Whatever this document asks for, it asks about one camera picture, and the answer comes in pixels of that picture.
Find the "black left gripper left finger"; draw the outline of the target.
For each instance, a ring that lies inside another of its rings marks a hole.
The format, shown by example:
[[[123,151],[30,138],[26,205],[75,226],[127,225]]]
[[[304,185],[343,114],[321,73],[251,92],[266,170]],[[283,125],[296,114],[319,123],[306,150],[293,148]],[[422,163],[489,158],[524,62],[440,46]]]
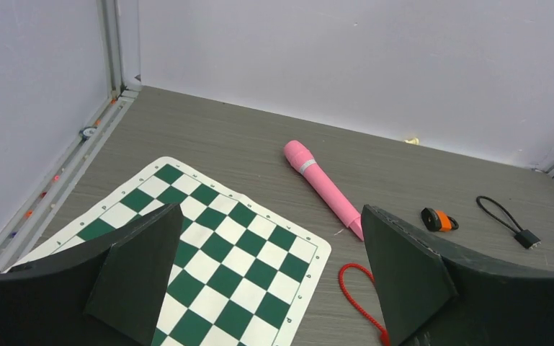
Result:
[[[0,273],[0,345],[149,345],[183,215],[164,205]]]

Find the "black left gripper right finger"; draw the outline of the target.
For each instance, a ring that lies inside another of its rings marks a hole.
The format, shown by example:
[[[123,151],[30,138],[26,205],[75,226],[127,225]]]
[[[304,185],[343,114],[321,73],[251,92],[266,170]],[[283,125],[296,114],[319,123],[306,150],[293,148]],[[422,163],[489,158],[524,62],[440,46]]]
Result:
[[[554,345],[554,272],[481,254],[362,210],[392,345]]]

